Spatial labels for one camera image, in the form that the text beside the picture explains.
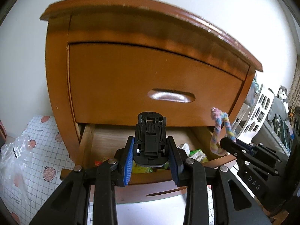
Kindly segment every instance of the white plastic bag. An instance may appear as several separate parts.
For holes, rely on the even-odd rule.
[[[187,154],[187,156],[188,157],[190,156],[190,147],[188,146],[187,143],[181,144],[177,148],[185,150],[185,153]]]
[[[19,136],[14,142],[3,145],[0,155],[0,182],[5,187],[18,187],[23,200],[29,205],[25,171],[31,168],[33,150],[28,135]]]

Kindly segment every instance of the white plastic basket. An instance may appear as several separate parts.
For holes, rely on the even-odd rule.
[[[271,108],[272,102],[274,99],[274,94],[269,91],[264,85],[261,85],[259,94],[255,98],[255,104],[253,107],[249,107],[246,104],[243,104],[236,120],[233,123],[232,129],[236,132],[237,138],[247,144],[250,144],[252,138],[260,130],[263,122],[265,121],[268,112]],[[241,120],[245,114],[249,111],[250,114],[244,124],[240,126]]]

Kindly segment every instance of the plush toy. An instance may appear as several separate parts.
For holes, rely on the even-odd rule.
[[[280,85],[278,94],[277,94],[277,98],[279,98],[281,100],[281,102],[284,105],[285,108],[285,113],[289,112],[289,108],[287,105],[287,88],[283,85]]]

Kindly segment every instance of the drawer handle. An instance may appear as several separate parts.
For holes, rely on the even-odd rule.
[[[189,103],[195,100],[195,96],[192,93],[165,89],[152,89],[147,95],[149,98],[158,101]]]
[[[173,189],[173,190],[168,190],[168,191],[163,191],[163,192],[148,194],[148,195],[146,195],[146,197],[155,196],[155,195],[162,195],[162,194],[168,194],[168,193],[172,193],[172,192],[176,192],[176,191],[180,191],[180,190],[183,190],[182,193],[185,194],[187,192],[186,188],[187,188],[186,186],[179,187],[178,189]]]

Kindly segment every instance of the plastic bag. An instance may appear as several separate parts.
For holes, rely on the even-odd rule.
[[[5,186],[20,189],[23,200],[29,205],[28,186],[25,172],[30,172],[33,149],[28,135],[19,136],[14,142],[1,147],[0,182]]]
[[[196,150],[196,151],[191,151],[190,158],[193,158],[196,161],[201,162],[201,163],[206,162],[205,161],[206,155],[200,149]]]
[[[208,161],[206,155],[201,149],[190,151],[190,147],[187,143],[181,144],[177,146],[177,148],[185,150],[188,157],[193,158],[198,162],[204,163]]]

